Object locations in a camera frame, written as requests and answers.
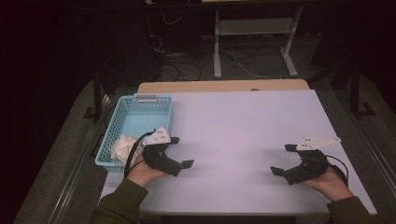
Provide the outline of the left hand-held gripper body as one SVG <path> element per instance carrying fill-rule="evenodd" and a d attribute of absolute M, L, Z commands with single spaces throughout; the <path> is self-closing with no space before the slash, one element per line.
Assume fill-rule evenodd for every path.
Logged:
<path fill-rule="evenodd" d="M 145 163 L 153 169 L 169 175 L 178 176 L 182 170 L 180 162 L 170 159 L 165 151 L 168 149 L 171 136 L 164 127 L 160 127 L 143 141 L 143 158 Z"/>

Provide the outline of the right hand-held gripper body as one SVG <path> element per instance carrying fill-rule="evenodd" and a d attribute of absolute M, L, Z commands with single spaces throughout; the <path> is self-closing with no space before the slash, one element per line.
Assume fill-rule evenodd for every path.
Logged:
<path fill-rule="evenodd" d="M 340 142 L 339 137 L 327 138 L 305 135 L 296 145 L 297 151 L 294 152 L 299 155 L 301 163 L 284 172 L 287 182 L 293 185 L 323 175 L 329 166 L 329 162 L 320 149 Z"/>

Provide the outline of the cream baby bodysuit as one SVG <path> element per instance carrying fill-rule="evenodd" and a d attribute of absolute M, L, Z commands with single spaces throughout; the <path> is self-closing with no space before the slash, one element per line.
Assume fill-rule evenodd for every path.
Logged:
<path fill-rule="evenodd" d="M 113 144 L 111 148 L 110 158 L 126 163 L 130 155 L 133 145 L 137 138 L 134 136 L 121 135 Z"/>

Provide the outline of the blue plastic basket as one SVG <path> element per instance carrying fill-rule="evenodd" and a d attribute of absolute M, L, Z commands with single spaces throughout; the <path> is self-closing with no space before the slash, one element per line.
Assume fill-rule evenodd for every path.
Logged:
<path fill-rule="evenodd" d="M 111 158 L 114 143 L 121 135 L 140 137 L 164 127 L 171 132 L 173 110 L 169 95 L 122 96 L 106 128 L 106 134 L 95 158 L 95 164 L 109 172 L 122 172 L 124 163 Z"/>

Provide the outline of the person's left hand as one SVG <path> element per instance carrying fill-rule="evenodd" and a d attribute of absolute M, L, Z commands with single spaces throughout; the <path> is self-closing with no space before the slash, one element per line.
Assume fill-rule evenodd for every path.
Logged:
<path fill-rule="evenodd" d="M 145 188 L 152 181 L 164 176 L 167 176 L 167 173 L 151 168 L 145 163 L 143 156 L 140 155 L 134 162 L 134 166 L 127 175 L 127 179 Z"/>

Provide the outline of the person's right hand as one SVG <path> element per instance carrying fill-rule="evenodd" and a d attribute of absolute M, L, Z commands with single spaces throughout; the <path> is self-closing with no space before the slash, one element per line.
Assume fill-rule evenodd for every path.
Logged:
<path fill-rule="evenodd" d="M 301 185 L 320 192 L 331 202 L 341 201 L 354 196 L 347 184 L 331 167 L 323 175 L 303 181 Z"/>

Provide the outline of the wooden table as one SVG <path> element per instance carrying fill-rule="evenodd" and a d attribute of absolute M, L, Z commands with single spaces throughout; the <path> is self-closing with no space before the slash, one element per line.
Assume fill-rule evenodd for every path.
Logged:
<path fill-rule="evenodd" d="M 209 92 L 209 91 L 299 91 L 309 90 L 303 79 L 212 80 L 145 82 L 138 93 Z"/>

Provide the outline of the black metal stand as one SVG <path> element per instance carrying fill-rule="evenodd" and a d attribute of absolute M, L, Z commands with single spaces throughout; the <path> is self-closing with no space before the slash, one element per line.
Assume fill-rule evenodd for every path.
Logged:
<path fill-rule="evenodd" d="M 356 63 L 352 66 L 350 83 L 350 110 L 356 119 L 374 116 L 375 112 L 367 102 L 360 102 L 361 76 Z"/>
<path fill-rule="evenodd" d="M 102 93 L 101 83 L 99 78 L 99 72 L 94 71 L 92 77 L 92 89 L 93 89 L 93 106 L 88 107 L 83 116 L 84 119 L 93 119 L 97 122 L 102 115 Z"/>

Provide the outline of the aluminium rail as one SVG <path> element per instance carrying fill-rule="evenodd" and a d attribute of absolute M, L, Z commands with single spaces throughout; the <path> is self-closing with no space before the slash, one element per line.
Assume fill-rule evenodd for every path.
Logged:
<path fill-rule="evenodd" d="M 375 100 L 372 104 L 367 101 L 358 102 L 358 110 L 354 111 L 348 93 L 338 91 L 336 96 L 368 147 L 390 192 L 396 197 L 396 115 L 380 100 Z"/>
<path fill-rule="evenodd" d="M 112 106 L 104 96 L 94 107 L 75 105 L 59 135 L 54 167 L 63 183 L 47 224 L 87 224 L 97 205 L 107 171 L 94 160 Z"/>

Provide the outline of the white metal stand frame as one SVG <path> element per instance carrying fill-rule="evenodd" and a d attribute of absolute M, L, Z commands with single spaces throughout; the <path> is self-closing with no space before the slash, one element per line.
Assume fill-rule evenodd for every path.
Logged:
<path fill-rule="evenodd" d="M 303 8 L 297 7 L 290 18 L 221 20 L 219 11 L 215 16 L 213 65 L 214 77 L 221 78 L 219 38 L 226 35 L 286 35 L 287 41 L 279 52 L 291 77 L 298 73 L 290 57 L 290 48 L 294 39 Z"/>

